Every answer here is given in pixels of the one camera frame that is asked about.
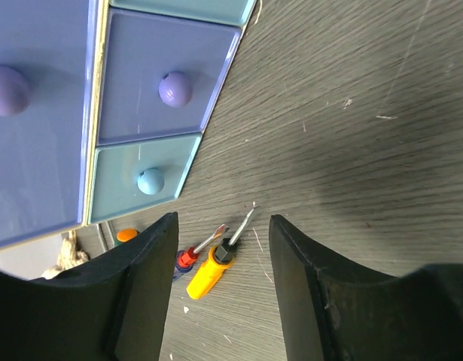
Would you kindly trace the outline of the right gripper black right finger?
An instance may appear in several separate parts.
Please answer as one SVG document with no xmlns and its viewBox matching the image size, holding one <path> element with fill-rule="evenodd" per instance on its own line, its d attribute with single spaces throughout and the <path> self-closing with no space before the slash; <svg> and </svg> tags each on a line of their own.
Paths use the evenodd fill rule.
<svg viewBox="0 0 463 361">
<path fill-rule="evenodd" d="M 269 243 L 289 360 L 463 360 L 463 264 L 394 277 L 280 215 L 270 218 Z"/>
</svg>

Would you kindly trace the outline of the wide purple drawer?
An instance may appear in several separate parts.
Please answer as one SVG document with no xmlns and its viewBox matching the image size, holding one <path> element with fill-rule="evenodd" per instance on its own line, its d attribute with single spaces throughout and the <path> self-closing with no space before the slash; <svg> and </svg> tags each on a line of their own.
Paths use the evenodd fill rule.
<svg viewBox="0 0 463 361">
<path fill-rule="evenodd" d="M 0 1 L 0 249 L 79 226 L 95 1 Z"/>
</svg>

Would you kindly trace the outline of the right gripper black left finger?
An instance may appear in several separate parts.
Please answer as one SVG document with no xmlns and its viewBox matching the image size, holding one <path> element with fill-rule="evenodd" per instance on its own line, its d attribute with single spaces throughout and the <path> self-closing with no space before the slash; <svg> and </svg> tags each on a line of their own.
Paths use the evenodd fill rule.
<svg viewBox="0 0 463 361">
<path fill-rule="evenodd" d="M 178 249 L 178 215 L 55 278 L 0 272 L 0 360 L 156 360 Z"/>
</svg>

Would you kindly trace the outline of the cream drawer cabinet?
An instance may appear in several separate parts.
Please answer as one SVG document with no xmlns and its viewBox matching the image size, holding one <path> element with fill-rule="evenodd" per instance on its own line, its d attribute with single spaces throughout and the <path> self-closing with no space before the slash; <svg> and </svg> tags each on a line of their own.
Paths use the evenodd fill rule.
<svg viewBox="0 0 463 361">
<path fill-rule="evenodd" d="M 116 7 L 111 6 L 109 2 L 110 1 L 97 1 L 98 14 L 97 14 L 97 20 L 96 20 L 95 45 L 94 45 L 94 50 L 93 50 L 93 84 L 92 84 L 92 91 L 91 91 L 90 126 L 89 126 L 88 154 L 87 154 L 87 167 L 86 167 L 85 191 L 84 191 L 85 192 L 84 194 L 84 218 L 82 221 L 82 224 L 85 226 L 95 224 L 95 223 L 89 223 L 88 218 L 90 214 L 90 203 L 92 199 L 94 162 L 95 162 L 96 150 L 98 147 L 115 145 L 115 144 L 101 145 L 98 142 L 101 95 L 102 95 L 102 85 L 103 85 L 103 80 L 104 80 L 104 68 L 105 68 L 105 51 L 107 47 L 106 39 L 108 36 L 108 18 L 109 18 L 111 8 L 116 8 Z M 215 24 L 232 26 L 232 25 L 226 25 L 226 24 L 221 24 L 221 23 L 215 23 Z M 242 31 L 242 37 L 239 41 L 239 45 L 241 43 L 241 40 L 245 32 L 245 28 L 247 25 L 248 25 L 248 22 L 244 26 L 234 26 L 234 27 L 241 29 Z M 200 133 L 203 138 L 205 131 L 206 131 L 206 128 L 201 132 L 194 132 L 194 133 Z"/>
</svg>

